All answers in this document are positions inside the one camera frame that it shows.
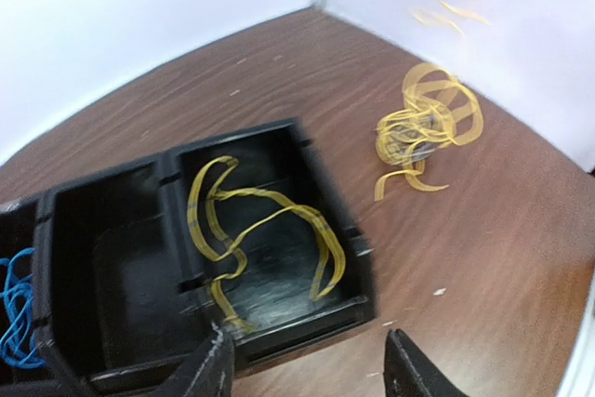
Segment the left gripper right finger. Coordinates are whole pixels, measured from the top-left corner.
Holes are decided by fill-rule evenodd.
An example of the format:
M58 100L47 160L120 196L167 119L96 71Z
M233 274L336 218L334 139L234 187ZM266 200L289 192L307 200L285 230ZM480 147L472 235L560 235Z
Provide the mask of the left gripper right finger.
M467 397L401 329L386 336L383 379L386 397Z

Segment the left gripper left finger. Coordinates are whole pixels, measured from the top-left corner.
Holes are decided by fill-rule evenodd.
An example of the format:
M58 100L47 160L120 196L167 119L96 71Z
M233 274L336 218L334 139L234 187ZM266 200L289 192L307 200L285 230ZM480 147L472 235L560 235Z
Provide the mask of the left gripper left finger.
M233 377L233 336L226 324L212 322L206 339L148 396L230 397Z

